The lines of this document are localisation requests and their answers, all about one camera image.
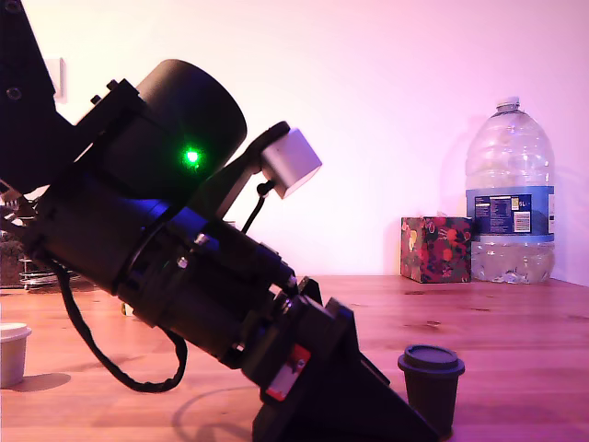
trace black cup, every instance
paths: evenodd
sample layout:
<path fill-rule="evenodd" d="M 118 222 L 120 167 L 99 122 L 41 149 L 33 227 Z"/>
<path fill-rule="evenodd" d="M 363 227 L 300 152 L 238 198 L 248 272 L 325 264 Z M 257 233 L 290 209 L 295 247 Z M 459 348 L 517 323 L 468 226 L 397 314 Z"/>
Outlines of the black cup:
<path fill-rule="evenodd" d="M 465 371 L 456 353 L 433 345 L 410 345 L 398 359 L 409 405 L 445 439 L 452 434 L 458 377 Z"/>

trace green led light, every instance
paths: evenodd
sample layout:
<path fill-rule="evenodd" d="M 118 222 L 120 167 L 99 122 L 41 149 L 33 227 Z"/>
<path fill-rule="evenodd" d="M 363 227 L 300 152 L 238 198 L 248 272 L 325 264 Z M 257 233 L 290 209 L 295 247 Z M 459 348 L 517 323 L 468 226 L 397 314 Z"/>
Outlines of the green led light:
<path fill-rule="evenodd" d="M 198 152 L 194 152 L 193 150 L 189 150 L 186 153 L 186 159 L 188 160 L 189 163 L 194 164 L 199 160 L 199 154 L 198 154 Z"/>
<path fill-rule="evenodd" d="M 187 169 L 198 169 L 203 160 L 202 151 L 194 145 L 186 145 L 182 149 L 182 163 Z"/>

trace screw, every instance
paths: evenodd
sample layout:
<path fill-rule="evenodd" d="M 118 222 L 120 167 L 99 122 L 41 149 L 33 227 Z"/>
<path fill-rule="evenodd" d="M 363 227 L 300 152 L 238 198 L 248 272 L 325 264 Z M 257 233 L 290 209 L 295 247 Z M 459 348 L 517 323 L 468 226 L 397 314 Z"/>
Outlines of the screw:
<path fill-rule="evenodd" d="M 6 90 L 6 95 L 13 101 L 17 101 L 22 98 L 22 92 L 18 87 L 9 87 Z"/>
<path fill-rule="evenodd" d="M 194 240 L 194 243 L 199 246 L 203 246 L 204 244 L 209 242 L 209 239 L 210 238 L 204 235 L 203 233 L 199 233 L 198 237 L 196 237 L 196 239 Z"/>
<path fill-rule="evenodd" d="M 4 3 L 4 9 L 10 14 L 17 14 L 22 11 L 22 5 L 18 0 L 6 0 Z"/>
<path fill-rule="evenodd" d="M 292 306 L 293 301 L 291 301 L 289 298 L 286 298 L 283 302 L 283 313 L 286 313 L 288 310 L 290 310 Z"/>
<path fill-rule="evenodd" d="M 185 269 L 186 267 L 188 267 L 188 260 L 185 256 L 180 256 L 176 261 L 176 264 L 180 269 Z"/>

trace power cord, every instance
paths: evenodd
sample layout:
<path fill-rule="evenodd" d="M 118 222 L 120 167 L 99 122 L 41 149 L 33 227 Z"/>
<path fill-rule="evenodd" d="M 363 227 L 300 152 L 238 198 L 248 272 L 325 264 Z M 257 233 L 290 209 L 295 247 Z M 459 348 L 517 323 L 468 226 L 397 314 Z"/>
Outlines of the power cord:
<path fill-rule="evenodd" d="M 260 212 L 261 207 L 264 205 L 264 201 L 266 200 L 268 193 L 274 188 L 274 186 L 276 186 L 276 183 L 272 180 L 268 180 L 264 183 L 258 184 L 256 190 L 258 191 L 258 195 L 260 196 L 260 198 L 258 199 L 258 203 L 256 204 L 256 207 L 254 207 L 253 212 L 249 216 L 248 221 L 246 221 L 246 224 L 241 229 L 242 233 L 248 233 L 248 230 L 251 227 L 251 223 L 253 223 L 255 217 L 258 216 L 258 213 Z"/>

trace floral tissue box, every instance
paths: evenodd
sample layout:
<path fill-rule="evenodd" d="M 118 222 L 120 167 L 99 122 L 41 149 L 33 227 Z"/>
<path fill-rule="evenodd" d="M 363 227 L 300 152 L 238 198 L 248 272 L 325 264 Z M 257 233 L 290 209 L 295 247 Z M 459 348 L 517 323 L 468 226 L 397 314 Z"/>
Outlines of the floral tissue box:
<path fill-rule="evenodd" d="M 401 218 L 401 274 L 419 283 L 470 282 L 471 232 L 471 218 Z"/>

